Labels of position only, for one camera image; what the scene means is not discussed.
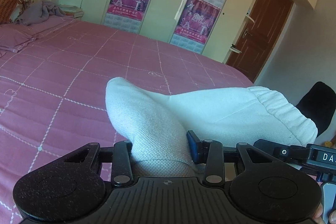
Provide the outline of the person's right hand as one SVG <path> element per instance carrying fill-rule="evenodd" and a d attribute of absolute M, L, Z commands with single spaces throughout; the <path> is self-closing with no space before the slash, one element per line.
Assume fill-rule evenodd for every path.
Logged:
<path fill-rule="evenodd" d="M 323 214 L 323 205 L 320 203 L 319 207 L 318 207 L 318 209 L 315 212 L 315 215 L 313 217 L 313 220 L 315 221 L 315 223 L 317 223 L 317 224 L 325 224 L 325 222 L 322 219 L 322 214 Z M 333 211 L 329 215 L 329 222 L 331 224 L 336 224 L 336 211 Z"/>

